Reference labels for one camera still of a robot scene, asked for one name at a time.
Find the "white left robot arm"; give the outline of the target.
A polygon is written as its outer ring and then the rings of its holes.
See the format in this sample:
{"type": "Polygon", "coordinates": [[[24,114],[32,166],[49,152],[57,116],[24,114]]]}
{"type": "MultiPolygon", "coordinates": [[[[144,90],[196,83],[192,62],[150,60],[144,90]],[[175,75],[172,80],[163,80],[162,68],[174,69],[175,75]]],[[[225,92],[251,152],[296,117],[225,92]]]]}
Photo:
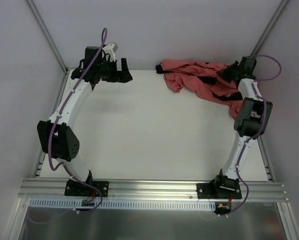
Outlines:
{"type": "Polygon", "coordinates": [[[86,47],[84,58],[71,73],[60,104],[48,120],[37,124],[41,148],[48,157],[50,169],[56,171],[63,167],[69,178],[77,182],[75,188],[83,196],[92,193],[94,184],[89,180],[91,171],[79,157],[80,141],[74,133],[74,124],[83,103],[99,82],[132,81],[126,58],[121,59],[121,69],[117,67],[117,48],[116,43],[86,47]]]}

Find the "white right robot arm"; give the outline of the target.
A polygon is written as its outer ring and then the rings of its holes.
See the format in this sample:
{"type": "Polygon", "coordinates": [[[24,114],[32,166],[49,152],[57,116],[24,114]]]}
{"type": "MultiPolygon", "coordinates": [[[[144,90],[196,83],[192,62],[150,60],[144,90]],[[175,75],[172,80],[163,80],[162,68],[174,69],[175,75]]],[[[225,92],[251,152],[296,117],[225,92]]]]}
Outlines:
{"type": "Polygon", "coordinates": [[[243,97],[234,121],[235,139],[224,167],[212,182],[212,193],[217,199],[241,199],[241,168],[253,143],[264,134],[273,108],[264,100],[253,74],[257,60],[244,56],[217,74],[228,83],[233,82],[243,97]]]}

